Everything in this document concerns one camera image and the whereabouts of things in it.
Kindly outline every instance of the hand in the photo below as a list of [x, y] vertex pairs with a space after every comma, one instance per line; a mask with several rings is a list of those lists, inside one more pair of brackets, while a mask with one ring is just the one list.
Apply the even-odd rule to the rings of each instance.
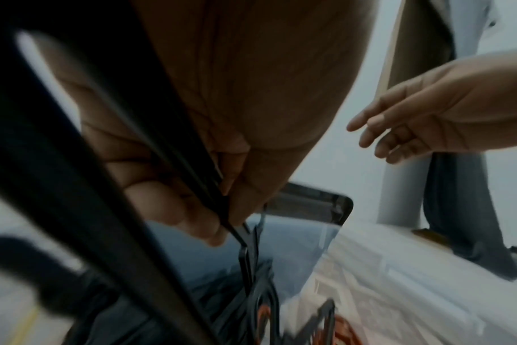
[[403, 82], [347, 129], [365, 125], [359, 145], [382, 136], [374, 154], [392, 164], [431, 152], [517, 146], [517, 51], [456, 60]]
[[[133, 5], [223, 174], [230, 222], [239, 225], [286, 183], [332, 122], [357, 76], [375, 1]], [[142, 217], [223, 243], [217, 216], [154, 162], [59, 51], [39, 47], [80, 108], [83, 136]]]

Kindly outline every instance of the white wall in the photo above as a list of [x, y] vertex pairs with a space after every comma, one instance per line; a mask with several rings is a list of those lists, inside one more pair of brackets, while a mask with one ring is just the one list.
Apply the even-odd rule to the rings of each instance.
[[359, 76], [323, 139], [292, 176], [303, 183], [345, 194], [355, 203], [352, 218], [376, 222], [385, 163], [372, 149], [358, 146], [360, 133], [348, 133], [349, 120], [373, 99], [401, 0], [381, 0], [376, 26]]
[[[497, 0], [498, 28], [485, 35], [478, 53], [517, 48], [517, 0]], [[505, 243], [517, 246], [517, 148], [486, 154], [489, 184]]]

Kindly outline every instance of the gray cloth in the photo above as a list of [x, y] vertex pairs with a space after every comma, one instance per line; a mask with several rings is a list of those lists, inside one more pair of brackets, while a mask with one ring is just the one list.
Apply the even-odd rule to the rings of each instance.
[[[476, 53], [491, 0], [449, 0], [456, 58]], [[432, 231], [447, 237], [456, 255], [504, 279], [517, 268], [503, 242], [480, 154], [435, 153], [423, 209]]]

